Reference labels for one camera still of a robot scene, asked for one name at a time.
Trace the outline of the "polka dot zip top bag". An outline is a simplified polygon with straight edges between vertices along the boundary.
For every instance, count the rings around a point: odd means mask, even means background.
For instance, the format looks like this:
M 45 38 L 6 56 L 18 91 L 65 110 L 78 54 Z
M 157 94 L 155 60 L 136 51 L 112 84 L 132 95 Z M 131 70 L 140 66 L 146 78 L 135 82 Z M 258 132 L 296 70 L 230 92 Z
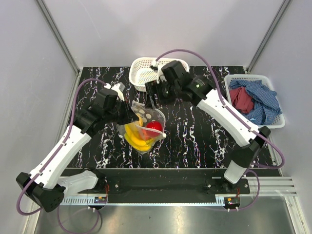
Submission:
M 159 109 L 149 109 L 149 108 L 146 108 L 144 106 L 144 104 L 142 103 L 139 103 L 139 102 L 136 102 L 136 101 L 133 101 L 132 102 L 132 106 L 131 106 L 131 109 L 134 111 L 134 113 L 137 115 L 139 114 L 140 117 L 142 118 L 143 120 L 143 126 L 142 127 L 139 127 L 137 125 L 137 128 L 138 128 L 138 131 L 140 131 L 141 129 L 146 129 L 146 130 L 151 130 L 149 128 L 146 128 L 146 125 L 151 122 L 151 121 L 158 121 L 161 123 L 162 125 L 162 131 L 160 132 L 160 135 L 158 135 L 157 137 L 152 137 L 151 139 L 153 139 L 153 143 L 152 143 L 152 147 L 155 145 L 155 143 L 157 141 L 160 141 L 160 140 L 163 140 L 166 138 L 166 133 L 164 132 L 164 129 L 165 129 L 165 123 L 166 123 L 166 118 L 164 116 L 164 114 L 159 110 Z M 117 126 L 117 129 L 120 133 L 120 135 L 124 138 L 124 134 L 125 134 L 125 129 L 124 129 L 124 125 L 118 125 Z M 138 153 L 140 154 L 146 154 L 148 153 L 149 151 L 147 152 L 140 152 L 140 151 L 137 151 Z

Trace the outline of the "red fake tomato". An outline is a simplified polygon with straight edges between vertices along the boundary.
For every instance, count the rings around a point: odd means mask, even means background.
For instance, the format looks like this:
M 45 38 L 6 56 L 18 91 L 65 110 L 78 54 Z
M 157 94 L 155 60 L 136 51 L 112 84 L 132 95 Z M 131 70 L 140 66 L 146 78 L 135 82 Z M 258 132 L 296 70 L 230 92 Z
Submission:
M 162 131 L 162 125 L 158 121 L 151 121 L 146 125 L 146 128 L 149 128 L 151 130 L 147 130 L 146 134 L 149 137 L 157 137 L 160 135 L 160 132 Z

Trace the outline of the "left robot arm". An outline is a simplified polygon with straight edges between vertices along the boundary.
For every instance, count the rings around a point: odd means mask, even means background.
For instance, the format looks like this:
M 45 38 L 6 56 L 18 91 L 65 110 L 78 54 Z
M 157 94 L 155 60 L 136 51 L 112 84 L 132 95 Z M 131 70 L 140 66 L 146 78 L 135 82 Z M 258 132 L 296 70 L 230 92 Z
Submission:
M 67 196 L 92 190 L 100 193 L 107 184 L 106 175 L 96 169 L 83 169 L 79 174 L 61 178 L 78 151 L 108 123 L 128 124 L 138 120 L 123 95 L 124 85 L 118 83 L 101 89 L 87 109 L 75 114 L 75 120 L 66 129 L 47 157 L 30 173 L 20 173 L 16 182 L 22 194 L 29 197 L 46 212 L 56 209 Z

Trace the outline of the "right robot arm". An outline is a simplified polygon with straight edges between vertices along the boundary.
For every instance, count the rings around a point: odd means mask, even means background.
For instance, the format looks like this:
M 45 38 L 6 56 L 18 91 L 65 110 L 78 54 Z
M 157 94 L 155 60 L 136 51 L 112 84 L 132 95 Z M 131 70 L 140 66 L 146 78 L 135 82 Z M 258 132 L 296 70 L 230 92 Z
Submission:
M 145 84 L 147 108 L 171 104 L 178 98 L 190 102 L 212 116 L 239 145 L 232 151 L 231 162 L 221 181 L 223 191 L 233 193 L 265 145 L 270 130 L 267 127 L 259 128 L 247 120 L 219 95 L 213 83 L 203 76 L 191 76 L 180 61 L 173 60 L 167 64 L 153 61 L 151 69 L 157 73 L 157 78 Z

